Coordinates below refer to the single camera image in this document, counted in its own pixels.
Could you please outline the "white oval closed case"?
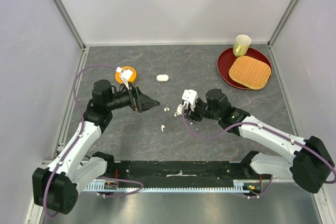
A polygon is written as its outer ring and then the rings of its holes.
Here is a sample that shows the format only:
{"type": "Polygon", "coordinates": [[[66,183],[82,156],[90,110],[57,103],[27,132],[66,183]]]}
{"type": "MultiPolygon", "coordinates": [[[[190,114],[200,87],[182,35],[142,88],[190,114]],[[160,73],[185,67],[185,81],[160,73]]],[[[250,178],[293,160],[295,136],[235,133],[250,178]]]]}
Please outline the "white oval closed case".
{"type": "Polygon", "coordinates": [[[158,82],[167,82],[169,81],[169,76],[167,74],[159,74],[156,76],[158,82]]]}

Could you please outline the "dark red round tray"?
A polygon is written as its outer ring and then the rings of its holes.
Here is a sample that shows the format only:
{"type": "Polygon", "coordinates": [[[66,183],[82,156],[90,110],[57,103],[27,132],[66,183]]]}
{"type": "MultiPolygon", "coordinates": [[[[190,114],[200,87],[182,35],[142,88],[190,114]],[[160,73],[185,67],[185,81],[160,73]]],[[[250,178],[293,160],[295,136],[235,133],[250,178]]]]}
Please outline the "dark red round tray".
{"type": "MultiPolygon", "coordinates": [[[[247,56],[255,58],[261,62],[264,62],[270,67],[270,70],[272,71],[272,65],[270,60],[260,51],[249,48],[246,53],[247,56]]],[[[225,49],[218,57],[217,59],[217,70],[219,72],[219,75],[225,82],[227,82],[232,87],[242,89],[242,90],[250,90],[250,88],[235,82],[232,80],[229,76],[229,69],[233,65],[234,61],[236,60],[236,57],[233,54],[233,47],[230,47],[228,49],[225,49]]]]}

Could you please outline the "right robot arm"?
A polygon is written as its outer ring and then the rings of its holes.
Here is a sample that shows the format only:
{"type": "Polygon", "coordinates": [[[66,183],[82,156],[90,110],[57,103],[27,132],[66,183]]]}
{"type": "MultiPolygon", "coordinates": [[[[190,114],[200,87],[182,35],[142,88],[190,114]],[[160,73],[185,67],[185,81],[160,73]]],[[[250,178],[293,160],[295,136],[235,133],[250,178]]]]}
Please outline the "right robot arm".
{"type": "Polygon", "coordinates": [[[221,89],[206,93],[206,101],[195,90],[184,90],[182,103],[176,113],[184,122],[217,121],[222,131],[255,141],[276,152],[275,156],[253,152],[252,157],[240,166],[241,174],[248,179],[257,174],[269,174],[292,179],[302,189],[316,194],[335,174],[335,164],[324,143],[317,137],[309,139],[291,135],[272,127],[250,113],[232,106],[221,89]]]}

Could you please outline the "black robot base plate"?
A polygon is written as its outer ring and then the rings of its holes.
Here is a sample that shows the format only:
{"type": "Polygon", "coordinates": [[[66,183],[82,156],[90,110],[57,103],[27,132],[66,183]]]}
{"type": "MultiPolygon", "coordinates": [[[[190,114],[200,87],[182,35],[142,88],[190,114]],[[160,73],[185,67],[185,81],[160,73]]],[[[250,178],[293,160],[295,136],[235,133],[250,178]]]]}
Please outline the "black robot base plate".
{"type": "Polygon", "coordinates": [[[229,186],[234,180],[270,179],[244,162],[229,161],[120,161],[104,175],[142,182],[145,187],[229,186]]]}

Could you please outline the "woven bamboo mat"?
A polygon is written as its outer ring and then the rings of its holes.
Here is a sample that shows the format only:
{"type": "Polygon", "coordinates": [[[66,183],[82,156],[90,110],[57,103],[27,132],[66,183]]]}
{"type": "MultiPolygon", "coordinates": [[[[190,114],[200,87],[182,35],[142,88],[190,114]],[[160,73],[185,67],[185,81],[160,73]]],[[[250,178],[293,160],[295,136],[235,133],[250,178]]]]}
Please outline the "woven bamboo mat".
{"type": "Polygon", "coordinates": [[[233,81],[247,88],[260,90],[267,84],[271,76],[271,68],[250,56],[240,56],[229,69],[229,76],[233,81]]]}

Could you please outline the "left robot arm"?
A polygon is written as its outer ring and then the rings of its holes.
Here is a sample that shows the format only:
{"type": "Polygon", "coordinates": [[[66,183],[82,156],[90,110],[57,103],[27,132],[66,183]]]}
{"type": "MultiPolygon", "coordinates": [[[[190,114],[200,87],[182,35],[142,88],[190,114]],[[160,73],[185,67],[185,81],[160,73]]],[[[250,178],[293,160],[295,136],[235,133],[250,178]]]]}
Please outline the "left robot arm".
{"type": "Polygon", "coordinates": [[[64,215],[70,213],[79,194],[91,182],[99,176],[111,178],[115,173],[114,157],[102,152],[96,152],[81,165],[87,151],[111,122],[112,111],[130,107],[141,113],[159,105],[159,101],[132,84],[117,91],[108,80],[95,82],[92,98],[73,137],[47,168],[34,171],[34,203],[64,215]]]}

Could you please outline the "orange plastic bowl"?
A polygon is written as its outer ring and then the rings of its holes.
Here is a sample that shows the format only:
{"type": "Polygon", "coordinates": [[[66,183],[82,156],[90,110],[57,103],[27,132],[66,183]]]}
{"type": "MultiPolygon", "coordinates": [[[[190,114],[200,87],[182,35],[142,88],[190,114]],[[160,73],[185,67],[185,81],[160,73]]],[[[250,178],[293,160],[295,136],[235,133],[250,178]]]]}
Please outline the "orange plastic bowl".
{"type": "MultiPolygon", "coordinates": [[[[130,81],[131,83],[134,83],[135,80],[136,80],[136,75],[137,75],[136,70],[135,70],[134,68],[132,68],[132,67],[129,67],[129,66],[124,66],[124,67],[122,67],[122,69],[123,69],[123,70],[127,70],[127,69],[129,69],[129,70],[132,71],[132,76],[130,77],[129,81],[130,81]]],[[[120,79],[120,74],[119,74],[118,72],[115,73],[115,80],[116,80],[118,83],[120,83],[120,84],[122,83],[122,80],[120,79]]]]}

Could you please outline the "pale yellow mug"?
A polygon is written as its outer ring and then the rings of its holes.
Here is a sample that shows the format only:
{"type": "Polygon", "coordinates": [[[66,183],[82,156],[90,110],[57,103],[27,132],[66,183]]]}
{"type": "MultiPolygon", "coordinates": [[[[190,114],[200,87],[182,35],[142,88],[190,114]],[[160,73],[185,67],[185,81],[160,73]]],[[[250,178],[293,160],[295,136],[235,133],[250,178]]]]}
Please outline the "pale yellow mug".
{"type": "Polygon", "coordinates": [[[244,56],[251,44],[251,38],[247,35],[238,35],[233,46],[233,54],[236,57],[244,56]]]}

